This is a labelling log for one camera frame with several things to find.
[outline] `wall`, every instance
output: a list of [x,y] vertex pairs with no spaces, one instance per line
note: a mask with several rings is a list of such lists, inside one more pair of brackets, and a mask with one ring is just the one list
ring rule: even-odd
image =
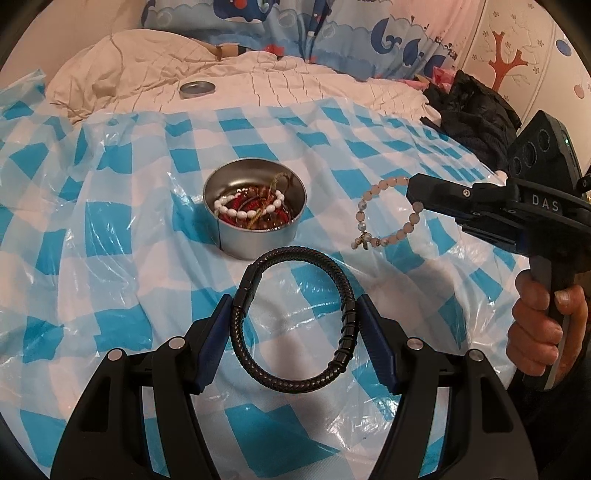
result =
[[38,68],[49,82],[83,48],[110,33],[137,27],[144,5],[145,0],[53,0],[0,71],[0,89]]
[[591,164],[591,78],[568,39],[533,0],[486,0],[462,66],[497,90],[524,125],[538,110],[569,130],[583,173]]

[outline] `tin lid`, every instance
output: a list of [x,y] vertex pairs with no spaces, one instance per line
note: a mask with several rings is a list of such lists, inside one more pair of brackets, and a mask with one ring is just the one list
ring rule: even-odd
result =
[[182,99],[185,98],[196,98],[208,93],[216,91],[216,86],[211,82],[204,82],[199,80],[197,82],[183,83],[178,89],[178,92]]

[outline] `white bead bracelet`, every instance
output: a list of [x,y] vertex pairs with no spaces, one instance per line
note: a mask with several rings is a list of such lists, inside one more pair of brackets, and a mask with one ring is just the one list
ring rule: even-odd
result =
[[[265,207],[265,211],[261,212],[261,215],[266,215],[267,213],[273,213],[275,212],[275,210],[277,210],[278,208],[281,207],[281,205],[283,204],[283,201],[285,200],[285,195],[283,195],[279,190],[275,191],[275,201],[273,201],[272,204],[267,205]],[[252,219],[254,217],[256,217],[256,214],[258,213],[256,210],[248,210],[247,212],[244,212],[243,210],[240,211],[236,211],[233,208],[228,208],[226,207],[226,204],[228,202],[231,202],[233,199],[236,198],[236,195],[228,195],[228,196],[221,196],[220,198],[218,198],[218,200],[216,200],[215,202],[213,202],[213,208],[216,212],[219,212],[223,215],[228,215],[231,218],[237,217],[239,220],[246,220],[247,218]]]
[[352,243],[351,248],[356,250],[358,246],[363,245],[363,248],[368,249],[368,244],[372,247],[387,247],[388,245],[396,245],[398,242],[404,240],[409,233],[412,233],[414,226],[421,220],[420,213],[424,210],[424,206],[421,202],[413,203],[413,212],[408,217],[408,222],[398,230],[398,232],[392,235],[378,238],[372,236],[367,231],[367,225],[365,224],[365,212],[364,210],[368,207],[368,202],[381,192],[388,190],[390,187],[400,185],[402,187],[408,186],[408,178],[406,177],[390,177],[387,180],[381,180],[377,185],[372,187],[363,194],[362,200],[358,204],[359,211],[355,214],[355,219],[358,221],[357,229],[361,232],[361,236],[357,237]]

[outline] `pink cloth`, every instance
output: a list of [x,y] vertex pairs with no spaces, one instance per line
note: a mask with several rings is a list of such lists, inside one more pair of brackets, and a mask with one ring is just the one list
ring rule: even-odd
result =
[[405,83],[406,85],[408,85],[409,87],[414,88],[415,90],[418,90],[419,92],[424,92],[425,90],[427,90],[427,87],[429,87],[428,83],[424,83],[424,82],[419,82],[418,80],[396,80],[397,82],[400,83]]
[[433,78],[432,81],[439,88],[449,93],[452,89],[453,81],[456,78],[455,70],[446,70],[440,67],[433,67]]

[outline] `screw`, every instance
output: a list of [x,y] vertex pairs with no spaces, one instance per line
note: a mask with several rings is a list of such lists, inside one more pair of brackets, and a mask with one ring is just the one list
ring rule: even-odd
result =
[[119,350],[118,348],[115,348],[115,349],[111,350],[109,353],[107,353],[107,358],[109,360],[111,360],[112,362],[116,362],[122,356],[123,356],[123,352],[121,350]]
[[419,338],[409,338],[407,342],[408,348],[411,350],[421,350],[425,344]]
[[183,348],[184,347],[184,338],[183,337],[171,338],[168,341],[168,346],[170,348],[172,348],[173,350],[178,350],[179,348]]
[[482,362],[484,360],[484,353],[482,353],[480,350],[470,350],[470,353],[468,353],[468,355],[475,362]]

